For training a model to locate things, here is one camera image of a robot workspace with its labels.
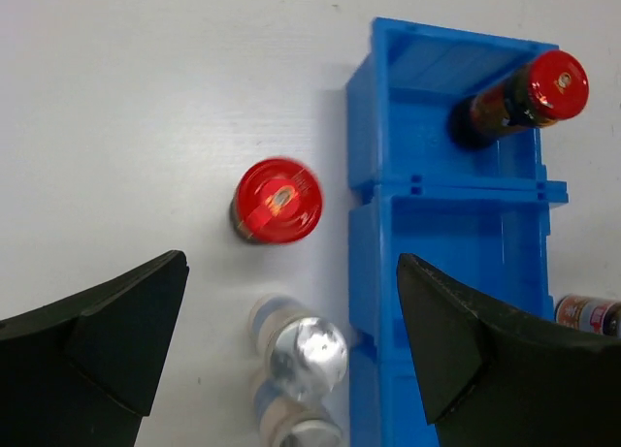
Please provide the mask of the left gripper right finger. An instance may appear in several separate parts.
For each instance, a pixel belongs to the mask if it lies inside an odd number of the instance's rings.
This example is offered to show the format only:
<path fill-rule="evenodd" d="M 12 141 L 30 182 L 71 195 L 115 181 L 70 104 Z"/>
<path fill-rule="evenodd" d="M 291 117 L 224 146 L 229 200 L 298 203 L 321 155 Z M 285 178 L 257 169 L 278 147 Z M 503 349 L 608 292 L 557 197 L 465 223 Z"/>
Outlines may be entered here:
<path fill-rule="evenodd" d="M 442 446 L 616 446 L 620 342 L 541 319 L 413 254 L 398 293 Z"/>

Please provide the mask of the white-lid spice jar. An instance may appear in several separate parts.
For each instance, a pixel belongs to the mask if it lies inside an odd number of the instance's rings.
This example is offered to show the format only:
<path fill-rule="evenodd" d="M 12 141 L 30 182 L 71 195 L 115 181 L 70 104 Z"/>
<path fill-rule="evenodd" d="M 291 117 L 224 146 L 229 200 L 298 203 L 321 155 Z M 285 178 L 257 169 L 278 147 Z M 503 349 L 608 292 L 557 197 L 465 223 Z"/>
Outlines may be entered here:
<path fill-rule="evenodd" d="M 568 295 L 555 307 L 555 321 L 579 331 L 620 337 L 620 305 L 617 300 Z"/>

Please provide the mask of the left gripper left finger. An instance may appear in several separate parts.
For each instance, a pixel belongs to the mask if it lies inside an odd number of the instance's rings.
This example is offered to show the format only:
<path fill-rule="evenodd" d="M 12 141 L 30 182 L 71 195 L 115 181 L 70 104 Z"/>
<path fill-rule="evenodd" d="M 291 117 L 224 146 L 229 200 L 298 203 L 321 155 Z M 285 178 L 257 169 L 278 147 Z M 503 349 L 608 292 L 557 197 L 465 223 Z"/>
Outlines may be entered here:
<path fill-rule="evenodd" d="M 189 275 L 168 251 L 1 323 L 4 446 L 132 446 L 152 409 Z"/>

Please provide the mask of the red-lid sauce jar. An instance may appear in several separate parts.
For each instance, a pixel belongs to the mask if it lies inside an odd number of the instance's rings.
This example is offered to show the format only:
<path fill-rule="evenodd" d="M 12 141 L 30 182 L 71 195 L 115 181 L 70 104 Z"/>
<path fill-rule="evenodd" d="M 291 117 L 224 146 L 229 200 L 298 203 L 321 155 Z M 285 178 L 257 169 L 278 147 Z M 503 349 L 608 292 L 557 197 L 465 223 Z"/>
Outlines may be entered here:
<path fill-rule="evenodd" d="M 504 137 L 578 116 L 589 93 L 582 64 L 563 50 L 550 50 L 462 100 L 451 111 L 447 130 L 463 148 L 483 149 Z"/>
<path fill-rule="evenodd" d="M 236 234 L 254 244 L 288 244 L 318 225 L 323 194 L 302 162 L 272 157 L 251 166 L 234 192 L 229 216 Z"/>

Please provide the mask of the silver-lid blue-label bottle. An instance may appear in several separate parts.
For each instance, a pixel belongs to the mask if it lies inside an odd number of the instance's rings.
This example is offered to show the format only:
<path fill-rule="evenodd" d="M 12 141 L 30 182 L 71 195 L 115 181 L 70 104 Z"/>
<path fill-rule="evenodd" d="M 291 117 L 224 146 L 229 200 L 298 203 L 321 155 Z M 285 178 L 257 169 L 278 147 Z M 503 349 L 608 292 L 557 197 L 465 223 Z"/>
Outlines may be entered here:
<path fill-rule="evenodd" d="M 292 399 L 315 404 L 343 382 L 349 364 L 343 333 L 296 299 L 259 299 L 248 315 L 248 332 L 268 377 Z"/>
<path fill-rule="evenodd" d="M 261 372 L 253 377 L 250 393 L 262 446 L 343 445 L 343 432 L 323 405 L 290 398 Z"/>

